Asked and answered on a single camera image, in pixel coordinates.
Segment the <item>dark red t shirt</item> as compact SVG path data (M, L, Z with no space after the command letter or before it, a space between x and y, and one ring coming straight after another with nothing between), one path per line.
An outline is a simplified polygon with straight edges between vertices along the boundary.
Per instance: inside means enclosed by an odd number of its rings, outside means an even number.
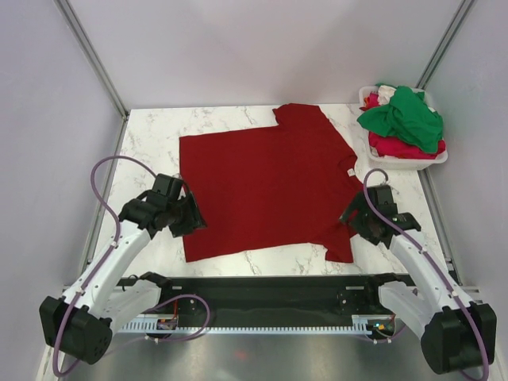
M318 106L273 113L274 126L180 138L180 172L206 221L183 239L187 261L311 243L352 262L340 216L362 187L356 154Z

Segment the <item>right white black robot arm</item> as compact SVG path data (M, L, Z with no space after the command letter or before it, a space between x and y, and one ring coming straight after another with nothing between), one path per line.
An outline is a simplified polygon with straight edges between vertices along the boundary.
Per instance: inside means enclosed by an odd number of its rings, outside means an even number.
M383 244L401 262L413 282L394 273L373 275L363 294L372 312L389 310L420 341L423 356L437 373L481 367L495 359L497 317L451 277L446 266L424 246L421 226L401 213L387 185L356 194L340 217L371 244Z

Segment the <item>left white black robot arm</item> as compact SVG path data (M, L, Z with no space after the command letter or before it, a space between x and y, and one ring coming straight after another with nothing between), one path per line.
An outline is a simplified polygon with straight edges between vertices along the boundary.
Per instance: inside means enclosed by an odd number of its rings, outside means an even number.
M174 303L168 277L148 271L119 296L114 289L138 254L167 229L184 237L206 223L183 179L158 174L152 188L124 204L112 237L59 298L47 297L40 319L47 345L87 364L97 363L114 334L139 314L165 312Z

